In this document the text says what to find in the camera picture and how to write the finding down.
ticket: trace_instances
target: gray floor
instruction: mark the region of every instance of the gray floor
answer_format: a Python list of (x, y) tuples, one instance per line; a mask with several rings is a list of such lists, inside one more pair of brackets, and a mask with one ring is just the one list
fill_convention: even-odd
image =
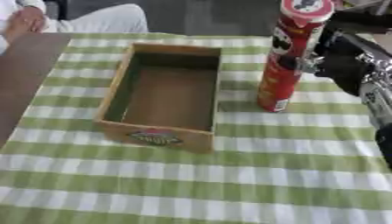
[(270, 35), (278, 0), (68, 0), (70, 18), (117, 4), (139, 4), (152, 32)]

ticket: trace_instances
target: metal robot arm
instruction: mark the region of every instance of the metal robot arm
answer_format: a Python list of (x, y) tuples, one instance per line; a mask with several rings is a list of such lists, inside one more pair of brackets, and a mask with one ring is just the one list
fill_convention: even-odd
[(392, 170), (392, 54), (354, 34), (325, 30), (305, 67), (368, 107), (375, 140)]

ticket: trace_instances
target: open wooden box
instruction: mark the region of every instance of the open wooden box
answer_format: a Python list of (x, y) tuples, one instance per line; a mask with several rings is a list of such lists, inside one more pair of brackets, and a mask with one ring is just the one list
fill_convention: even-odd
[(95, 121), (117, 141), (212, 151), (220, 56), (220, 48), (132, 45)]

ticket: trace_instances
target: tablecloth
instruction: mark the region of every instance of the tablecloth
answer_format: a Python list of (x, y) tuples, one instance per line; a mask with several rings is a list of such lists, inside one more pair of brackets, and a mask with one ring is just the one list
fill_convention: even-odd
[[(213, 154), (116, 143), (94, 125), (135, 42), (223, 47)], [(286, 112), (263, 112), (269, 48), (270, 38), (74, 34), (1, 150), (0, 222), (392, 223), (392, 176), (366, 108), (304, 74)]]

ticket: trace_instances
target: pringles can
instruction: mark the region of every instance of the pringles can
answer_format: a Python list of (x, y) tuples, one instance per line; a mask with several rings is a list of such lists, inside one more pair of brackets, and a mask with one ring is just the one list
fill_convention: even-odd
[(286, 108), (301, 75), (300, 64), (312, 54), (332, 14), (330, 0), (282, 0), (257, 95), (262, 108), (270, 112)]

